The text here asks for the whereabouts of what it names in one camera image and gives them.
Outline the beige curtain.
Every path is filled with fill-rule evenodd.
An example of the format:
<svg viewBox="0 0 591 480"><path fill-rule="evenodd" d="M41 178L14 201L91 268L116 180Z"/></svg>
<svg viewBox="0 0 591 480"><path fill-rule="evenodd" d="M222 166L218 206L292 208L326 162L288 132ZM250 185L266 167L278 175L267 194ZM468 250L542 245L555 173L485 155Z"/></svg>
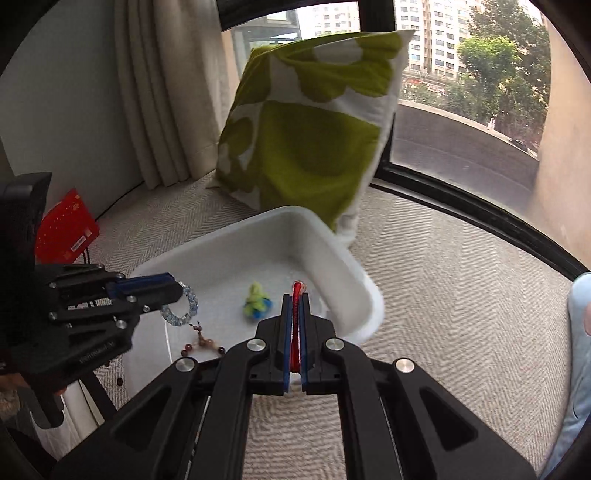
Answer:
<svg viewBox="0 0 591 480"><path fill-rule="evenodd" d="M214 1L117 1L117 73L145 185L199 179L214 169L231 103Z"/></svg>

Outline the green white patterned pillow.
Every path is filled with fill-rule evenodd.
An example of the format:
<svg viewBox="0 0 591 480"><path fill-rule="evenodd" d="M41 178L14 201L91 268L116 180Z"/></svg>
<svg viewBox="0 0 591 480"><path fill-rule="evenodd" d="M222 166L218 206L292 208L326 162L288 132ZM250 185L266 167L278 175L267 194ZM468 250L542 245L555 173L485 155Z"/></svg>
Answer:
<svg viewBox="0 0 591 480"><path fill-rule="evenodd" d="M351 245L413 36L342 33L253 49L219 137L217 185L256 211L307 208Z"/></svg>

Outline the green blue toy charm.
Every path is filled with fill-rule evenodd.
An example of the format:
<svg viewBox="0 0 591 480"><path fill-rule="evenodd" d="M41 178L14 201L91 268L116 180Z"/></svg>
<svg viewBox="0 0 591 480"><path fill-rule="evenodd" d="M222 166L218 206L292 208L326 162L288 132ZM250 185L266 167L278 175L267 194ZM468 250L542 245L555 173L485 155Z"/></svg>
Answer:
<svg viewBox="0 0 591 480"><path fill-rule="evenodd" d="M245 317L259 321L270 312L271 308L273 308L273 301L270 300L263 286L259 282L253 282L249 286L249 295L247 295L245 305L243 305Z"/></svg>

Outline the blue cloud plush pillow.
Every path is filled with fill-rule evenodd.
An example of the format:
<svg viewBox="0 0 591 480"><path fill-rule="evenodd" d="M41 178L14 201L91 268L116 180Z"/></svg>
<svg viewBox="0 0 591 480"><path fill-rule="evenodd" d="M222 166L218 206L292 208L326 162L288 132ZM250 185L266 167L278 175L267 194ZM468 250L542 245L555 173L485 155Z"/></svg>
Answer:
<svg viewBox="0 0 591 480"><path fill-rule="evenodd" d="M570 392L562 427L541 478L548 477L590 418L590 273L579 276L568 295L571 330Z"/></svg>

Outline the red paper packet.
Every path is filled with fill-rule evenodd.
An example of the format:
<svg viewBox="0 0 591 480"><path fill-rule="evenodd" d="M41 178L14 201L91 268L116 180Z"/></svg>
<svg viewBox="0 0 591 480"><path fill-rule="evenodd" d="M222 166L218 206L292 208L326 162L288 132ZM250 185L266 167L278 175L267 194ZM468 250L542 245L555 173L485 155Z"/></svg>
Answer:
<svg viewBox="0 0 591 480"><path fill-rule="evenodd" d="M99 226L72 188L42 219L35 257L40 264L72 264L97 239Z"/></svg>

